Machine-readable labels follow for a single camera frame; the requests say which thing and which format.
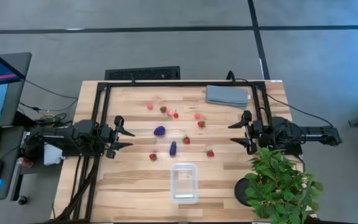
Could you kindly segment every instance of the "black metal frame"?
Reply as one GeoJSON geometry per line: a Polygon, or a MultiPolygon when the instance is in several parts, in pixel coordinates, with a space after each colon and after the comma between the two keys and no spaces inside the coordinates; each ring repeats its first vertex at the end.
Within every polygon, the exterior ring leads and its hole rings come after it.
{"type": "MultiPolygon", "coordinates": [[[[266,113],[266,117],[268,121],[271,120],[271,112],[270,112],[270,105],[269,101],[267,99],[267,93],[266,93],[266,85],[265,82],[239,82],[236,80],[234,74],[232,72],[229,72],[227,75],[227,80],[230,81],[223,81],[223,82],[198,82],[198,81],[188,81],[188,82],[150,82],[150,81],[139,81],[139,82],[124,82],[124,83],[109,83],[109,82],[99,82],[98,87],[96,90],[96,96],[95,101],[93,105],[93,112],[92,112],[92,120],[96,121],[96,117],[98,114],[98,108],[100,104],[100,97],[101,93],[105,91],[104,96],[104,102],[103,102],[103,110],[101,114],[101,121],[100,125],[106,123],[106,117],[108,113],[108,106],[109,106],[109,99],[111,94],[111,88],[114,87],[133,87],[133,86],[206,86],[206,85],[217,85],[217,86],[249,86],[252,89],[252,96],[254,97],[254,103],[255,103],[255,110],[258,120],[262,120],[262,112],[260,107],[260,101],[258,97],[258,91],[260,90],[262,92],[262,97],[264,100],[264,110],[266,113]]],[[[95,157],[93,166],[96,167],[96,173],[98,171],[100,162],[100,157],[95,157]]],[[[80,187],[82,187],[85,183],[85,180],[89,177],[86,177],[86,171],[88,170],[88,166],[90,163],[90,158],[85,157],[84,162],[81,169],[81,175],[80,175],[80,187]]],[[[91,219],[91,212],[92,212],[92,206],[93,206],[93,198],[94,198],[94,192],[96,188],[96,176],[93,177],[90,185],[89,185],[89,194],[88,194],[88,201],[86,204],[86,210],[85,210],[85,219],[79,219],[80,214],[80,208],[81,208],[81,200],[77,203],[76,207],[74,208],[73,213],[73,219],[71,222],[78,222],[78,220],[81,220],[82,222],[90,222],[91,219]]]]}

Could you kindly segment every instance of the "potted plant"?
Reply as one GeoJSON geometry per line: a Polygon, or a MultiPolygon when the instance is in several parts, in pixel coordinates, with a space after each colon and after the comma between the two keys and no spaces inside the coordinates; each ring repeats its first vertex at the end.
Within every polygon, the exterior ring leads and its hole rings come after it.
{"type": "Polygon", "coordinates": [[[251,159],[256,174],[249,173],[234,189],[240,203],[251,206],[260,218],[272,223],[300,224],[318,210],[313,201],[323,185],[313,175],[294,169],[282,150],[259,149],[260,157],[251,159]]]}

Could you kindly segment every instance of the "concrete floor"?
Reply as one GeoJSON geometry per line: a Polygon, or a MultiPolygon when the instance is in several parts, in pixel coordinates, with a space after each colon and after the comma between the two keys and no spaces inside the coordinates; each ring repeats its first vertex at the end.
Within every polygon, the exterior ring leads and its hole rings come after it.
{"type": "MultiPolygon", "coordinates": [[[[260,26],[358,25],[358,0],[255,0],[260,26]]],[[[245,0],[0,0],[0,29],[69,29],[155,26],[249,26],[245,0]]],[[[358,30],[262,31],[271,79],[283,80],[288,101],[322,116],[344,141],[338,147],[307,143],[306,170],[325,186],[322,220],[358,223],[358,30]]],[[[31,52],[28,79],[76,96],[83,80],[104,70],[179,65],[182,79],[261,79],[252,31],[144,32],[113,34],[0,34],[0,54],[31,52]]],[[[69,101],[26,85],[22,101],[63,108],[69,101]]],[[[68,110],[73,116],[74,108],[68,110]]],[[[25,109],[26,114],[38,114],[25,109]]],[[[299,125],[324,125],[292,111],[299,125]]],[[[0,201],[0,223],[49,218],[59,173],[25,178],[30,204],[0,201]]]]}

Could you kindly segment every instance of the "plastic container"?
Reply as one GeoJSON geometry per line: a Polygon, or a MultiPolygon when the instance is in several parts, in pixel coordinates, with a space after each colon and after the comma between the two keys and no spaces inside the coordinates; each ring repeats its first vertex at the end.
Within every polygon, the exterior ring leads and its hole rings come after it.
{"type": "Polygon", "coordinates": [[[198,171],[194,164],[174,164],[171,167],[171,199],[177,204],[198,201],[198,171]]]}

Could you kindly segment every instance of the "wooden table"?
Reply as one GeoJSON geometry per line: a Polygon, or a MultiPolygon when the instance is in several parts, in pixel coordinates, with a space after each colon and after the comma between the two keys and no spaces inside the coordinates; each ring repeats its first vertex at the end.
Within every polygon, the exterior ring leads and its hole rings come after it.
{"type": "MultiPolygon", "coordinates": [[[[97,84],[97,81],[83,82],[75,121],[91,119],[97,84]]],[[[266,81],[266,86],[269,95],[287,102],[282,82],[266,81]]],[[[252,94],[249,87],[238,88],[246,88],[249,95],[252,94]]],[[[101,159],[92,222],[260,220],[251,208],[241,205],[234,197],[234,186],[246,173],[251,172],[251,164],[247,161],[254,157],[247,155],[241,145],[229,140],[244,137],[245,128],[227,128],[240,120],[242,110],[205,103],[206,87],[199,86],[114,87],[111,94],[106,122],[114,127],[114,117],[121,115],[125,119],[125,129],[136,137],[121,135],[120,142],[132,142],[134,145],[119,151],[115,159],[101,159]],[[151,111],[147,109],[150,103],[154,105],[151,111]],[[162,114],[159,110],[161,106],[176,110],[179,118],[162,114]],[[195,113],[202,115],[202,120],[206,121],[205,128],[197,126],[195,113]],[[157,126],[166,128],[164,138],[153,135],[157,126]],[[186,135],[191,139],[190,145],[182,143],[181,139],[186,135]],[[169,156],[172,141],[178,144],[176,157],[169,156]],[[206,151],[210,149],[214,151],[214,157],[206,156],[206,151]],[[153,152],[157,153],[156,161],[149,159],[149,154],[153,152]],[[193,163],[198,168],[200,199],[197,204],[177,205],[171,202],[170,168],[179,162],[193,163]]],[[[98,120],[103,99],[102,95],[98,120]]],[[[273,100],[269,100],[269,103],[272,116],[291,120],[287,106],[273,100]]],[[[247,110],[256,119],[252,96],[247,110]]],[[[54,203],[57,215],[70,201],[77,159],[68,158],[63,164],[54,203]]],[[[297,168],[302,170],[302,165],[297,163],[297,168]]],[[[85,195],[80,217],[85,213],[87,198],[85,195]]]]}

